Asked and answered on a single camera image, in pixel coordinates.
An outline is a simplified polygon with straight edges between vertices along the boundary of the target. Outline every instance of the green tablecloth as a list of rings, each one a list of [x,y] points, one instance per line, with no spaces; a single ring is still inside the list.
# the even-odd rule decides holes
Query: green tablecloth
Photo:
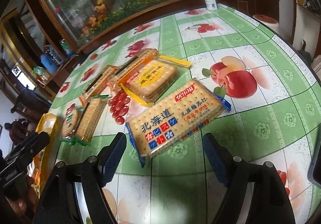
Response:
[[[128,142],[113,181],[104,189],[118,221],[211,223],[225,193],[202,149],[202,135],[211,132],[232,155],[258,164],[271,161],[285,172],[296,222],[304,223],[321,201],[321,190],[307,180],[321,123],[321,88],[294,50],[264,25],[224,5],[213,12],[197,9],[170,15],[98,48],[70,74],[50,112],[64,117],[72,104],[79,105],[78,97],[97,73],[107,64],[123,64],[135,53],[130,51],[133,47],[129,49],[132,45],[136,50],[157,48],[161,54],[192,62],[190,70],[162,98],[191,78],[213,90],[217,84],[202,75],[202,68],[210,69],[226,56],[246,64],[247,74],[257,85],[248,80],[242,87],[257,90],[243,99],[226,96],[232,105],[230,112],[149,161],[143,169]],[[144,110],[133,101],[129,105],[128,116]],[[125,125],[116,124],[106,107],[91,143],[86,147],[62,143],[57,161],[73,164],[97,155],[119,131],[127,133]],[[240,223],[246,220],[252,190],[249,185]],[[78,192],[86,218],[81,187]]]

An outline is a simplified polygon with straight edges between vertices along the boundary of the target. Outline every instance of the red brand logo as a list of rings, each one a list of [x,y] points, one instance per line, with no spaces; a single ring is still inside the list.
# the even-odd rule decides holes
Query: red brand logo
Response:
[[[127,81],[126,83],[130,83],[137,75],[139,74],[139,72],[135,72]]]
[[[180,99],[182,99],[183,97],[185,97],[186,95],[192,93],[194,91],[194,86],[191,85],[190,87],[186,88],[184,91],[180,92],[179,94],[177,94],[175,96],[175,101],[179,101]]]

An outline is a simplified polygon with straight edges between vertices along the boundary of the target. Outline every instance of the yellow package label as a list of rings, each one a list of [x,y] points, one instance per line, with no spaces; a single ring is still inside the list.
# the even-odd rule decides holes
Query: yellow package label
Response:
[[[161,78],[165,72],[165,66],[161,62],[157,62],[154,65],[143,70],[139,77],[138,84],[141,87],[151,85]]]

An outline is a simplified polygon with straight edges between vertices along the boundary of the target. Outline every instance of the metal screw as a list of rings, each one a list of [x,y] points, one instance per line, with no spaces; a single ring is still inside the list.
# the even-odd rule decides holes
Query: metal screw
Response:
[[[95,161],[97,161],[97,157],[96,156],[91,156],[91,157],[88,158],[88,161],[91,162],[91,163],[95,162]]]
[[[272,168],[272,167],[274,166],[273,163],[270,162],[270,161],[267,161],[267,162],[265,163],[265,165],[266,165],[267,167],[269,167],[269,168]]]
[[[234,157],[233,157],[233,161],[241,162],[241,161],[242,161],[242,158],[241,158],[240,156],[234,156]]]
[[[57,168],[62,168],[62,167],[64,167],[64,165],[65,165],[65,163],[64,163],[63,161],[59,161],[59,162],[56,164]]]

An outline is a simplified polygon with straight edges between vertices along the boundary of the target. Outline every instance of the plastic wrapper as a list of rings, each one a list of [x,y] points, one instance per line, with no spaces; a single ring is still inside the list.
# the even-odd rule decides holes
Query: plastic wrapper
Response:
[[[145,49],[116,72],[114,88],[119,86],[138,103],[152,106],[189,66],[189,61]]]
[[[231,105],[198,80],[184,86],[126,123],[132,145],[142,166],[179,140],[201,129]]]
[[[50,143],[33,158],[33,162],[28,167],[28,175],[35,180],[33,188],[38,195],[41,194],[44,184],[49,177],[49,172],[47,171],[49,154],[52,146],[54,145],[54,139],[59,129],[59,121],[60,120],[57,116],[51,113],[46,113],[42,115],[36,127],[37,133],[46,132],[50,136]]]
[[[41,163],[42,163],[43,153],[44,153],[44,150],[38,153],[33,158],[33,161],[28,165],[28,168],[27,168],[27,175],[32,177],[35,181],[32,187],[36,191],[37,195],[39,195]]]
[[[108,95],[94,95],[85,109],[74,108],[67,113],[62,126],[62,142],[86,146],[94,134],[100,116],[108,102]]]
[[[83,142],[91,141],[108,100],[108,95],[95,95],[90,99],[76,129],[75,134],[77,138],[81,139]]]
[[[95,80],[88,85],[82,92],[82,103],[87,103],[94,95],[99,95],[109,85],[110,78],[115,75],[119,67],[107,65],[102,72],[95,78]]]

